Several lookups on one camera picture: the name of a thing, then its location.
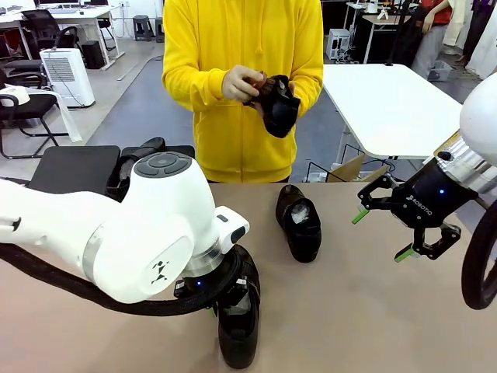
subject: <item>computer monitor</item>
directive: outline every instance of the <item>computer monitor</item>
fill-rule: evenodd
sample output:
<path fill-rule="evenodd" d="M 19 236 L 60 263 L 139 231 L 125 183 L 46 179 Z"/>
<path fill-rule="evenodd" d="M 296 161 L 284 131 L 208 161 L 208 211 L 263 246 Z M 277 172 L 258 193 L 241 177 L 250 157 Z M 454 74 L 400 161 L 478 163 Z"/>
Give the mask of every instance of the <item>computer monitor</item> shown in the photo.
<path fill-rule="evenodd" d="M 37 0 L 38 5 L 79 4 L 79 0 Z"/>
<path fill-rule="evenodd" d="M 90 4 L 90 5 L 108 5 L 109 2 L 108 2 L 108 0 L 91 0 L 90 2 L 87 2 L 86 4 Z"/>

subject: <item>white wall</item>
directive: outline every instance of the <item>white wall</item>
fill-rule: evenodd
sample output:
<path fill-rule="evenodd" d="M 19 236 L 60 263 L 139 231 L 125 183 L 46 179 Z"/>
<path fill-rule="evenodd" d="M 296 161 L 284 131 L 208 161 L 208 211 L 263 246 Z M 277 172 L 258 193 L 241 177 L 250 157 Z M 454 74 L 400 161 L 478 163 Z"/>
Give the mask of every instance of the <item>white wall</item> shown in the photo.
<path fill-rule="evenodd" d="M 155 30 L 155 19 L 162 18 L 162 0 L 108 0 L 109 5 L 124 7 L 113 10 L 113 22 L 118 37 L 134 37 L 133 17 L 141 14 L 148 16 Z"/>

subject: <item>office chair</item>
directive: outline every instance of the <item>office chair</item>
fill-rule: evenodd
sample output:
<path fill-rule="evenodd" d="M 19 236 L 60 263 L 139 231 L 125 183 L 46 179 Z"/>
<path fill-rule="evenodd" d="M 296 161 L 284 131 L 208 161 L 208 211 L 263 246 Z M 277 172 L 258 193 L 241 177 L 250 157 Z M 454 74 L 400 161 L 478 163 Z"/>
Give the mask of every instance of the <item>office chair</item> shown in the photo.
<path fill-rule="evenodd" d="M 38 89 L 41 88 L 42 85 L 42 76 L 41 74 L 36 74 L 32 72 L 26 72 L 18 75 L 5 75 L 4 71 L 0 69 L 0 89 L 5 88 L 5 84 L 12 85 L 22 85 L 23 79 L 25 78 L 33 78 L 38 77 Z M 30 101 L 24 103 L 23 105 L 19 105 L 19 101 L 15 96 L 12 95 L 0 95 L 0 99 L 8 99 L 12 101 L 13 106 L 3 106 L 2 102 L 0 102 L 0 120 L 7 123 L 8 128 L 15 127 L 15 120 L 27 120 L 27 119 L 40 119 L 41 124 L 45 128 L 46 134 L 31 134 L 26 132 L 23 128 L 19 127 L 19 130 L 25 134 L 26 136 L 30 136 L 31 138 L 46 138 L 45 141 L 40 145 L 40 147 L 32 154 L 32 155 L 7 155 L 4 152 L 3 148 L 3 137 L 2 137 L 2 128 L 0 127 L 0 154 L 7 159 L 33 159 L 33 158 L 41 158 L 40 155 L 41 149 L 45 146 L 45 144 L 52 140 L 55 146 L 59 146 L 57 140 L 55 140 L 56 136 L 68 136 L 68 133 L 52 133 L 50 128 L 48 128 L 47 124 L 43 117 L 48 111 L 52 108 L 53 105 L 57 105 L 57 99 L 54 95 L 51 94 L 36 94 L 30 95 Z"/>
<path fill-rule="evenodd" d="M 46 9 L 26 10 L 23 15 L 28 20 L 40 50 L 52 47 L 79 47 L 78 29 L 75 26 L 69 26 L 60 30 L 57 21 Z"/>
<path fill-rule="evenodd" d="M 114 43 L 116 43 L 116 41 L 115 41 L 115 39 L 114 39 L 114 36 L 113 36 L 113 35 L 112 35 L 112 33 L 109 31 L 109 27 L 110 27 L 110 19 L 108 19 L 108 18 L 101 18 L 101 19 L 99 19 L 99 28 L 100 28 L 100 33 L 102 34 L 103 43 L 105 44 L 106 49 L 107 49 L 107 51 L 108 51 L 108 52 L 110 52 L 110 51 L 112 51 L 112 50 L 116 49 L 116 47 L 115 47 L 115 46 L 114 46 L 114 47 L 108 47 L 108 46 L 107 46 L 107 42 L 106 42 L 106 38 L 103 36 L 103 31 L 102 31 L 102 29 L 106 29 L 106 30 L 107 30 L 107 32 L 108 32 L 108 33 L 109 33 L 109 35 L 110 35 L 110 38 L 111 38 L 112 40 L 114 40 Z"/>
<path fill-rule="evenodd" d="M 0 37 L 0 63 L 3 65 L 3 68 L 8 71 L 7 76 L 18 75 L 24 72 L 35 72 L 38 74 L 42 72 L 41 60 L 23 60 L 20 58 L 21 57 L 10 55 L 7 43 L 3 37 Z M 37 86 L 39 80 L 37 75 L 28 76 L 23 80 L 23 83 L 29 83 L 29 86 Z M 47 77 L 43 77 L 43 85 L 47 85 Z"/>

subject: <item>hand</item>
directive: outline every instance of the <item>hand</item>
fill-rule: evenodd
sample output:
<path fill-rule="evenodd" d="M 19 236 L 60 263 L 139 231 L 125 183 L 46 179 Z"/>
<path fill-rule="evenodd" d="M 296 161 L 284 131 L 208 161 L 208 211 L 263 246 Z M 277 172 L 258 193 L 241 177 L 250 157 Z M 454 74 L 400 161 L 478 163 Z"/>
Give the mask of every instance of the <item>hand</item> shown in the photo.
<path fill-rule="evenodd" d="M 292 92 L 292 95 L 294 95 L 295 94 L 295 83 L 290 82 L 288 84 L 288 88 L 290 88 L 290 92 Z M 252 107 L 257 110 L 257 113 L 259 113 L 261 118 L 264 118 L 264 110 L 262 109 L 262 106 L 260 103 L 253 103 Z"/>
<path fill-rule="evenodd" d="M 245 66 L 235 66 L 224 77 L 223 97 L 225 99 L 235 99 L 241 103 L 246 103 L 252 97 L 257 97 L 259 91 L 252 87 L 243 78 L 249 78 L 254 82 L 262 82 L 263 75 Z"/>
<path fill-rule="evenodd" d="M 432 29 L 435 14 L 429 12 L 425 17 L 425 22 L 422 24 L 422 34 L 426 35 Z"/>

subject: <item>person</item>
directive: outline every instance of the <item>person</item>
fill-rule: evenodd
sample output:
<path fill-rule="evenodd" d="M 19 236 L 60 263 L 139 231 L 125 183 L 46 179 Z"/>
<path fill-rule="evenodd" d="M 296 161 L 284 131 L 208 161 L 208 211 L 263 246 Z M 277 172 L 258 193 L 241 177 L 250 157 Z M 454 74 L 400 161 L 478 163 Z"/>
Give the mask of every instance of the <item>person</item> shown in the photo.
<path fill-rule="evenodd" d="M 434 67 L 442 51 L 443 38 L 452 16 L 449 0 L 422 0 L 421 6 L 429 9 L 422 25 L 423 38 L 411 69 L 424 79 Z"/>
<path fill-rule="evenodd" d="M 471 17 L 466 41 L 464 42 L 463 54 L 457 62 L 466 65 L 471 60 L 474 49 L 478 45 L 478 41 L 480 41 L 480 37 L 490 20 L 496 2 L 496 0 L 474 0 L 471 8 L 473 16 Z"/>
<path fill-rule="evenodd" d="M 197 160 L 208 180 L 287 180 L 297 154 L 295 126 L 283 139 L 266 131 L 260 110 L 243 106 L 259 91 L 246 81 L 286 75 L 299 117 L 322 87 L 319 0 L 168 0 L 162 81 L 193 111 Z"/>

